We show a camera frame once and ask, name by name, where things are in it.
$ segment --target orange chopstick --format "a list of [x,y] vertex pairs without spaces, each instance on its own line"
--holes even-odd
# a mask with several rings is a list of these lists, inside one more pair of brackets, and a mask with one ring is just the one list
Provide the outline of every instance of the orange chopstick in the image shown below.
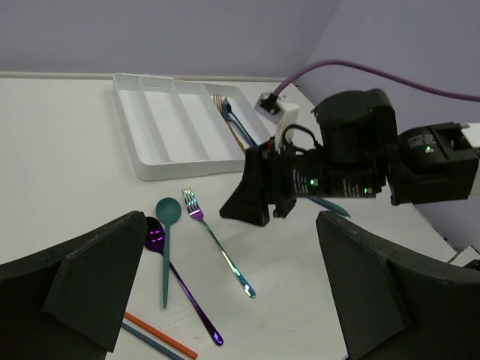
[[180,344],[176,340],[173,340],[170,336],[165,335],[163,332],[159,332],[156,328],[151,327],[149,324],[133,316],[131,313],[125,312],[124,317],[130,320],[135,325],[142,328],[143,330],[149,332],[150,334],[156,336],[163,342],[169,344],[173,349],[177,349],[180,353],[185,354],[189,358],[196,359],[198,357],[198,354],[193,350],[188,349],[186,346]]

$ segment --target chopstick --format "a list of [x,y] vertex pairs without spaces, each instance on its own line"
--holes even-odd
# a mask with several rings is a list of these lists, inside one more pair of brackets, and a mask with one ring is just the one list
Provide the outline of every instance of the chopstick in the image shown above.
[[124,317],[127,320],[130,320],[135,325],[142,328],[143,330],[145,330],[146,332],[149,332],[150,334],[154,335],[156,338],[159,338],[164,343],[169,344],[173,349],[176,349],[180,353],[185,354],[189,358],[194,360],[198,357],[198,354],[196,352],[194,352],[193,350],[188,349],[185,345],[182,345],[178,341],[173,340],[170,336],[165,335],[163,332],[158,331],[156,328],[150,326],[146,322],[143,322],[139,318],[133,316],[131,313],[125,312]]
[[122,322],[121,327],[123,329],[127,330],[128,332],[130,332],[136,338],[139,338],[144,343],[150,345],[154,349],[156,349],[159,352],[161,352],[162,354],[164,354],[167,358],[172,359],[172,360],[185,360],[181,356],[178,356],[177,354],[175,354],[172,350],[168,350],[165,346],[160,345],[157,341],[154,341],[150,337],[148,337],[147,335],[144,335],[140,331],[135,330],[130,325],[127,325],[124,322]]
[[344,216],[345,218],[351,218],[347,210],[342,208],[340,205],[337,205],[331,201],[328,201],[327,199],[323,199],[322,197],[309,197],[308,199],[320,206],[323,206],[325,209],[328,209],[332,212],[336,212],[341,216]]

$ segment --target white cutlery tray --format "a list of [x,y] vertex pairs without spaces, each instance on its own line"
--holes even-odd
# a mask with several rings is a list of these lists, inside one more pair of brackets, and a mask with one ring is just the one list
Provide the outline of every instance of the white cutlery tray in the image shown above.
[[245,157],[213,103],[215,93],[228,98],[257,143],[270,137],[235,86],[117,73],[113,93],[133,167],[144,181],[243,170]]

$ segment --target fork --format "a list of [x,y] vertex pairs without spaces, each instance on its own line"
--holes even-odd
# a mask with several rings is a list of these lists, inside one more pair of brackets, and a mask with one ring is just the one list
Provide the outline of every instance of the fork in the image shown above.
[[220,112],[222,115],[223,120],[225,120],[226,126],[230,129],[230,133],[232,133],[233,138],[237,142],[238,146],[240,147],[241,151],[245,153],[245,147],[243,146],[242,141],[239,139],[237,136],[235,130],[233,130],[232,125],[224,118],[224,115],[222,114],[222,96],[220,94],[213,94],[213,103],[217,107],[217,110]]
[[232,111],[232,105],[230,104],[230,102],[228,101],[228,98],[225,97],[222,101],[222,111],[224,113],[226,113],[227,115],[229,116],[232,116],[234,120],[237,121],[237,124],[241,127],[241,130],[243,132],[243,134],[247,135],[248,136],[248,139],[250,140],[249,143],[251,146],[256,146],[257,143],[255,142],[254,138],[252,136],[250,136],[250,134],[248,133],[247,129],[245,129],[245,127],[243,126],[242,122],[239,120],[239,118],[237,118],[237,116],[233,113]]
[[232,118],[228,113],[227,107],[224,105],[224,101],[222,100],[222,95],[214,94],[214,102],[215,106],[217,107],[218,111],[228,124],[234,124],[237,131],[240,133],[241,137],[247,142],[248,146],[252,146],[250,135],[246,132],[246,130],[242,127],[242,124],[239,124],[237,120]]
[[230,259],[230,257],[227,255],[227,252],[225,251],[224,247],[221,245],[221,243],[218,241],[217,237],[213,233],[212,229],[210,229],[210,226],[203,220],[203,212],[202,209],[200,208],[197,198],[195,197],[194,192],[192,191],[191,188],[187,187],[181,191],[181,195],[183,196],[183,200],[185,201],[185,205],[187,206],[188,214],[194,221],[198,221],[201,223],[210,233],[211,237],[215,240],[215,244],[217,244],[218,248],[222,252],[223,257],[225,258],[226,262],[230,266],[230,268],[233,271],[233,274],[237,277],[238,282],[241,284],[243,287],[243,290],[247,293],[248,296],[251,298],[255,298],[257,294],[255,293],[255,290],[250,284],[247,282],[247,279],[244,278],[242,273],[240,272],[239,268],[236,267],[236,265],[233,263],[233,261]]

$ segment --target fork in tray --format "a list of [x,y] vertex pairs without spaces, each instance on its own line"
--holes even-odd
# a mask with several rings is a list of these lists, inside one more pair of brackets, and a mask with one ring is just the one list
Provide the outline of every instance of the fork in tray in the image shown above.
[[187,187],[186,189],[183,189],[181,191],[181,194],[183,195],[183,199],[185,201],[185,205],[187,206],[188,214],[194,221],[200,222],[210,233],[211,237],[214,239],[215,244],[217,244],[218,248],[220,249],[223,257],[225,258],[226,262],[232,269],[233,274],[237,277],[238,282],[241,284],[243,287],[243,290],[247,293],[248,296],[251,298],[255,298],[257,294],[255,293],[255,290],[250,286],[250,284],[247,282],[247,279],[244,278],[242,273],[240,272],[239,268],[236,267],[236,265],[233,263],[233,261],[230,259],[230,257],[227,255],[227,252],[225,251],[224,247],[221,245],[221,243],[218,241],[217,237],[213,233],[212,229],[210,229],[210,226],[203,220],[203,212],[202,209],[200,208],[197,198],[195,197],[194,192],[192,189]]
[[245,130],[245,128],[242,126],[242,123],[239,122],[237,118],[232,118],[230,114],[228,113],[226,104],[222,100],[222,95],[220,94],[213,94],[213,102],[215,106],[217,107],[218,111],[222,115],[223,120],[228,124],[228,127],[235,138],[236,142],[238,143],[238,146],[240,146],[240,149],[245,153],[245,147],[242,144],[242,141],[239,139],[237,136],[236,132],[233,130],[233,126],[235,126],[236,130],[240,134],[240,136],[244,139],[244,141],[248,144],[248,146],[253,146],[254,144],[251,142],[251,136],[250,134]]

